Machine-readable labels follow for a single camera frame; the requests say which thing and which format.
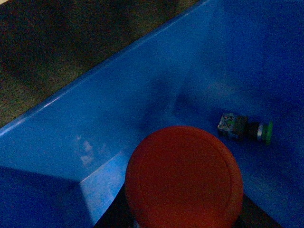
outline red button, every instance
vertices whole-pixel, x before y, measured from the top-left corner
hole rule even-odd
[[[208,132],[186,126],[161,129],[138,145],[125,190],[142,228],[231,228],[243,198],[229,149]]]

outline blue container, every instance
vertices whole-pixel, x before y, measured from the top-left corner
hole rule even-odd
[[[272,144],[222,139],[245,193],[304,227],[304,7],[209,0],[101,63],[0,129],[0,227],[92,227],[148,134],[221,114],[274,121]]]

